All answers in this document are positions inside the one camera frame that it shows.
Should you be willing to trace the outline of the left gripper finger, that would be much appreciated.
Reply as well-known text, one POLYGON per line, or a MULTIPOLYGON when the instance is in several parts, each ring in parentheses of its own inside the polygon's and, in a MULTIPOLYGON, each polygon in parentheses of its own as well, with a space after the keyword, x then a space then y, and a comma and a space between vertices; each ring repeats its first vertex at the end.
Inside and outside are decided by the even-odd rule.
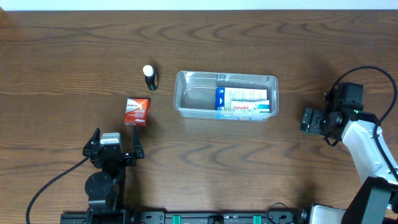
POLYGON ((132 135, 133 135, 133 138, 132 138, 133 149, 135 152, 138 152, 141 150, 141 142, 139 140, 138 128, 136 125, 133 126, 132 135))
POLYGON ((84 151, 90 151, 100 142, 100 128, 96 128, 92 137, 84 146, 84 151))

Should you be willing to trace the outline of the red medicine box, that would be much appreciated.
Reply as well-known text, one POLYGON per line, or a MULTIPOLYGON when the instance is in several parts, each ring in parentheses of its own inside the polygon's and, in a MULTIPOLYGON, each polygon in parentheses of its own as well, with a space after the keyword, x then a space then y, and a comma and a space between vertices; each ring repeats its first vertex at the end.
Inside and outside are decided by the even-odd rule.
POLYGON ((125 125, 147 126, 150 99, 128 98, 124 117, 125 125))

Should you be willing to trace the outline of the dark bottle white cap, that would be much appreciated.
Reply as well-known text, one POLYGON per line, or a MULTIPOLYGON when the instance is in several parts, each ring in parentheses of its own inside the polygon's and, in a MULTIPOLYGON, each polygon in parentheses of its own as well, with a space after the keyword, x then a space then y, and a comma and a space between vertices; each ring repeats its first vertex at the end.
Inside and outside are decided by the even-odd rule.
POLYGON ((156 89, 158 89, 159 78, 157 76, 155 68, 152 65, 145 65, 142 70, 149 90, 155 91, 156 89))

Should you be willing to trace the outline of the white Panadol box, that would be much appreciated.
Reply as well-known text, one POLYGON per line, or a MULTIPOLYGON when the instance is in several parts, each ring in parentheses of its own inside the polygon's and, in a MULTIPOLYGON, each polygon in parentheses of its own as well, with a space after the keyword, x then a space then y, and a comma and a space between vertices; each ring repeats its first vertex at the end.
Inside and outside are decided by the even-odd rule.
POLYGON ((237 113, 269 113, 271 110, 269 100, 263 101, 232 101, 231 110, 237 113))

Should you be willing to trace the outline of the clear plastic container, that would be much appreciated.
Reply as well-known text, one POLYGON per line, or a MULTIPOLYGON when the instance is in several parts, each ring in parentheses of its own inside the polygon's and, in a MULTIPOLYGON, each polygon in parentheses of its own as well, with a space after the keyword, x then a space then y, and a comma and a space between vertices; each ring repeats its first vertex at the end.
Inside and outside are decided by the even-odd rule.
POLYGON ((250 75, 240 73, 181 71, 177 74, 174 107, 186 118, 220 119, 215 110, 217 87, 267 90, 271 112, 266 121, 279 112, 279 83, 272 75, 250 75))

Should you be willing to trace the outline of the blue fever patch box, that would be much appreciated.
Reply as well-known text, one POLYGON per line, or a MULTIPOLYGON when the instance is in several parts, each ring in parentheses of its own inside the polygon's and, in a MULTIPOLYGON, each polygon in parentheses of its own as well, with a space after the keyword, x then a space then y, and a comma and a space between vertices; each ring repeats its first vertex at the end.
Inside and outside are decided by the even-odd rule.
POLYGON ((267 90, 217 87, 215 94, 215 110, 217 118, 236 120, 262 120, 269 113, 237 113, 231 110, 232 101, 263 101, 267 98, 267 90))

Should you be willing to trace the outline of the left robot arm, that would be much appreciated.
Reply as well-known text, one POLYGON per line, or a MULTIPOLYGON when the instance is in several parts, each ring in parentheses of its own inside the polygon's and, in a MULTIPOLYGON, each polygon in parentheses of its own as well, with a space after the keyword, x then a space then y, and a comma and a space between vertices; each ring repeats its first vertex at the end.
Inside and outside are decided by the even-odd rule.
POLYGON ((123 152, 120 133, 101 134, 98 128, 83 147, 83 155, 100 169, 85 182, 88 223, 127 222, 128 211, 123 203, 126 168, 144 158, 136 126, 132 129, 132 148, 131 152, 123 152))

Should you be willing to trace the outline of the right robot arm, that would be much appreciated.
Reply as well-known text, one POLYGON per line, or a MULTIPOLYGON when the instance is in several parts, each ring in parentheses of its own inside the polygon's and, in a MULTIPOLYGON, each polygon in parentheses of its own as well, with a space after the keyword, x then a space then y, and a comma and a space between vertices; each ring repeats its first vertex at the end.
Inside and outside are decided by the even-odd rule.
POLYGON ((312 205, 307 223, 393 223, 387 209, 397 210, 397 163, 382 137, 375 114, 358 103, 329 103, 325 110, 306 108, 300 130, 323 136, 329 145, 342 142, 354 161, 361 188, 345 210, 312 205))

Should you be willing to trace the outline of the black mounting rail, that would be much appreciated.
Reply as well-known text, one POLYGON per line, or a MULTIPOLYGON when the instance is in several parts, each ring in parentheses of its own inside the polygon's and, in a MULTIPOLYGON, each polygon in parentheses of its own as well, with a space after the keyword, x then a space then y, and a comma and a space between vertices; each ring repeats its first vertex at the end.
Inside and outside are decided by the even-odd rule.
POLYGON ((308 213, 292 210, 271 210, 264 213, 170 213, 149 211, 138 214, 89 215, 68 213, 60 217, 61 224, 124 223, 124 224, 267 224, 308 223, 308 213))

